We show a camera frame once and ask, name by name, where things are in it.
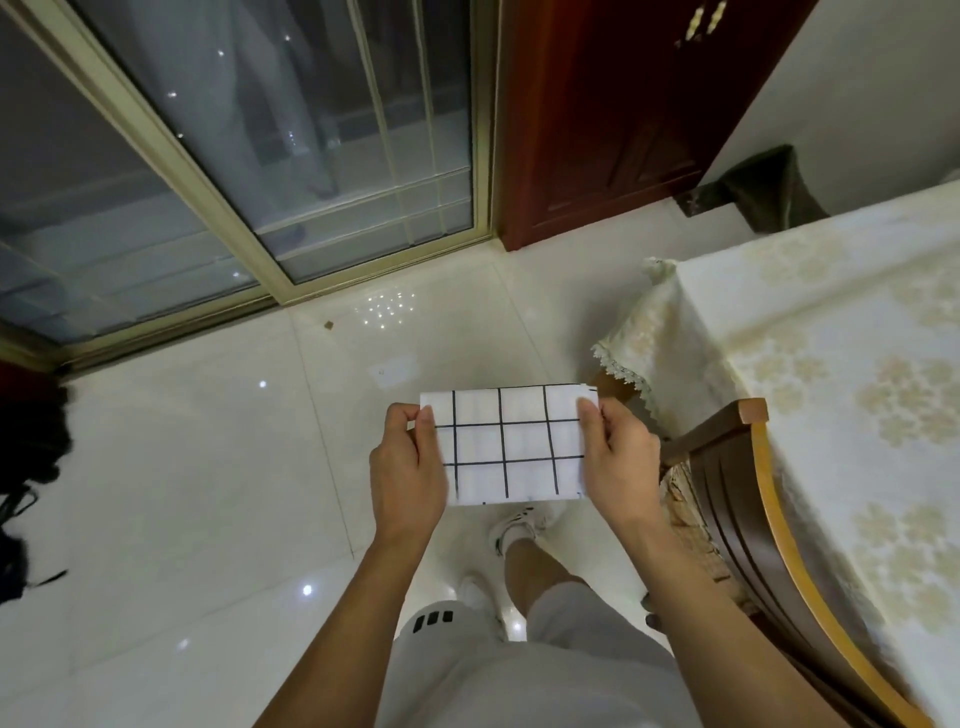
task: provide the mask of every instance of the wooden cabinet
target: wooden cabinet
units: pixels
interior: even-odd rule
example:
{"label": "wooden cabinet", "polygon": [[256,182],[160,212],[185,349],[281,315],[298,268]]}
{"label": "wooden cabinet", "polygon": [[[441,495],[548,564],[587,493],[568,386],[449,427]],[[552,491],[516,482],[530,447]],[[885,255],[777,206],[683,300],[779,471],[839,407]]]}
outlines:
{"label": "wooden cabinet", "polygon": [[508,0],[508,250],[696,186],[814,2]]}

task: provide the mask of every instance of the glass door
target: glass door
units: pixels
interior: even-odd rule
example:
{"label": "glass door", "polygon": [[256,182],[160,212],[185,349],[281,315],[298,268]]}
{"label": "glass door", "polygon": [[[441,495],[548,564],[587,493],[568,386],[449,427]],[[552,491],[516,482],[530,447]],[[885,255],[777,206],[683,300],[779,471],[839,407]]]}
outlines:
{"label": "glass door", "polygon": [[82,367],[490,236],[495,3],[0,8],[0,356]]}

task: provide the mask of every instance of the table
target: table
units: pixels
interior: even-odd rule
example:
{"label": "table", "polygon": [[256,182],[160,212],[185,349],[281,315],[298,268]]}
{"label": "table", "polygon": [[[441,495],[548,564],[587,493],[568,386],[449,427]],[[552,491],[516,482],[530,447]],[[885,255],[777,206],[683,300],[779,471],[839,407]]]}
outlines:
{"label": "table", "polygon": [[677,436],[763,397],[804,564],[885,677],[960,715],[960,182],[686,262],[594,352]]}

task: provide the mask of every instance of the forearm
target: forearm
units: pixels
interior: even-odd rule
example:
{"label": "forearm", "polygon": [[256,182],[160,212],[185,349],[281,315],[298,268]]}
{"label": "forearm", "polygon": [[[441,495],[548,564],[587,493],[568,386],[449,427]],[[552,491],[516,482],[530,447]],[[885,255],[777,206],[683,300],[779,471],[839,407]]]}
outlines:
{"label": "forearm", "polygon": [[846,726],[665,522],[614,531],[650,590],[707,728]]}
{"label": "forearm", "polygon": [[374,539],[357,573],[254,728],[370,728],[396,621],[425,545]]}

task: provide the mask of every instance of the person's left hand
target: person's left hand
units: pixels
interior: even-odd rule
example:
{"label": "person's left hand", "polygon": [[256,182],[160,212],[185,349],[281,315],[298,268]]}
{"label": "person's left hand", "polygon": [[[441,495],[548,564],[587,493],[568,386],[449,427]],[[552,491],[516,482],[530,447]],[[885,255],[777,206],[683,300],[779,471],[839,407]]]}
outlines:
{"label": "person's left hand", "polygon": [[390,405],[383,440],[370,453],[370,488],[376,540],[426,547],[444,513],[447,488],[432,408]]}

